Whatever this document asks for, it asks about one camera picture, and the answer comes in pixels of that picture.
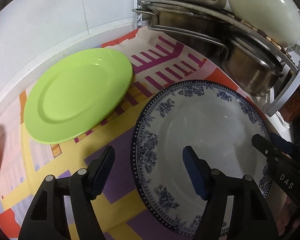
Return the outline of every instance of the green plate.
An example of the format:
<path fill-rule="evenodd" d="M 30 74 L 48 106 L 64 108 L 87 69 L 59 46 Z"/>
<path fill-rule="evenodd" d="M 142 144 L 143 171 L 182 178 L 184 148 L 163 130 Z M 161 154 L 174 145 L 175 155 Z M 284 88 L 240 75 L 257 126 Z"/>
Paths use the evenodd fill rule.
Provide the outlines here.
<path fill-rule="evenodd" d="M 76 138 L 115 109 L 131 79 L 131 63 L 119 51 L 72 54 L 48 69 L 32 89 L 24 111 L 26 129 L 45 144 Z"/>

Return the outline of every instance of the screw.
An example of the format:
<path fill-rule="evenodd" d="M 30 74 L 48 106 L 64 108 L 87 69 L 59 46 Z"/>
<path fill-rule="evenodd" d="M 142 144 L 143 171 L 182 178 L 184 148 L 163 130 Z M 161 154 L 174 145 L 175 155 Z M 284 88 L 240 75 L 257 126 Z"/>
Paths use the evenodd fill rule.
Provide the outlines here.
<path fill-rule="evenodd" d="M 244 176 L 244 179 L 247 181 L 252 181 L 253 177 L 251 175 L 246 175 L 246 176 Z"/>
<path fill-rule="evenodd" d="M 212 169 L 212 170 L 211 170 L 211 173 L 212 173 L 213 175 L 219 175 L 219 174 L 220 174 L 220 171 L 219 171 L 218 169 Z"/>
<path fill-rule="evenodd" d="M 46 181 L 52 181 L 53 180 L 53 176 L 52 175 L 48 175 L 47 177 L 46 177 Z"/>
<path fill-rule="evenodd" d="M 78 170 L 78 174 L 79 175 L 84 175 L 84 174 L 86 174 L 87 173 L 87 170 L 86 169 L 80 169 L 80 170 Z"/>

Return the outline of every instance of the stainless steel pot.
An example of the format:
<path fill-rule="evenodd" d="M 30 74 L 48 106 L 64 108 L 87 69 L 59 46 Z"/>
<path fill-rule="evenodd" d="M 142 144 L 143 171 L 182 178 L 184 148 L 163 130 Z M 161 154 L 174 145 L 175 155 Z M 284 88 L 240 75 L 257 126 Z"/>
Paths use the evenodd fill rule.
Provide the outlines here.
<path fill-rule="evenodd" d="M 253 96 L 266 95 L 283 76 L 283 68 L 277 58 L 254 39 L 232 32 L 222 51 L 222 69 L 245 92 Z"/>
<path fill-rule="evenodd" d="M 186 29 L 220 39 L 223 35 L 224 22 L 204 13 L 166 4 L 152 3 L 147 9 L 133 9 L 132 11 L 151 16 L 153 25 L 161 25 Z M 175 40 L 195 49 L 206 57 L 213 55 L 218 46 L 197 38 L 178 33 L 169 33 Z"/>

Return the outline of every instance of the oval plate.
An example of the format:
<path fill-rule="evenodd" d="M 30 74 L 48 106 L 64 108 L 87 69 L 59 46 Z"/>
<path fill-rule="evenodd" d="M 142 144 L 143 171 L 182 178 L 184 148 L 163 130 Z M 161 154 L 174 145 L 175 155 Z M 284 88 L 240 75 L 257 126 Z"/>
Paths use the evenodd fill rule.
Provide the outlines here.
<path fill-rule="evenodd" d="M 119 104 L 132 78 L 128 58 L 113 49 L 87 49 L 53 65 L 26 101 L 26 129 L 40 143 L 76 138 Z"/>
<path fill-rule="evenodd" d="M 182 161 L 188 145 L 227 176 L 252 175 L 266 197 L 272 181 L 266 158 L 251 144 L 257 133 L 269 139 L 256 109 L 227 87 L 194 80 L 164 89 L 143 109 L 132 139 L 131 169 L 141 199 L 164 226 L 193 236 L 206 201 L 195 193 Z M 232 203 L 229 196 L 221 236 L 228 232 Z"/>

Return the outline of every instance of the tile grout line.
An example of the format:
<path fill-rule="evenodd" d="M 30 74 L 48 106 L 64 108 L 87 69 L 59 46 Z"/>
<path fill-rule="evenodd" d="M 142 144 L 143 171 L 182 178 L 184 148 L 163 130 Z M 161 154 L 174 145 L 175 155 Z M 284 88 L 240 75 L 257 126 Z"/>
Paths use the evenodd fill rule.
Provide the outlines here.
<path fill-rule="evenodd" d="M 84 20 L 86 21 L 87 31 L 88 31 L 88 35 L 89 35 L 90 33 L 89 33 L 88 22 L 87 22 L 87 17 L 86 17 L 86 10 L 84 8 L 83 0 L 81 0 L 81 1 L 82 1 L 82 8 L 83 8 Z"/>

